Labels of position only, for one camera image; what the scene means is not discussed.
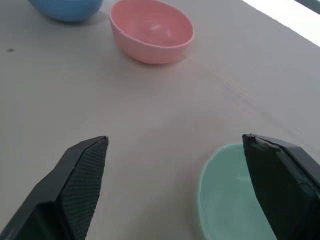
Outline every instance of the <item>table surface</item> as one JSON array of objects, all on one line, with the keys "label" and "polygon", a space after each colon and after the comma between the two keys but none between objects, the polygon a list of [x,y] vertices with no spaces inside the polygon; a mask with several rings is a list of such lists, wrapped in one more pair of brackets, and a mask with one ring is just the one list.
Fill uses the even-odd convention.
[{"label": "table surface", "polygon": [[0,230],[68,147],[95,136],[110,146],[88,240],[195,239],[199,171],[243,133],[320,162],[320,48],[241,0],[166,2],[195,27],[166,66],[117,48],[105,4],[66,25],[0,2]]}]

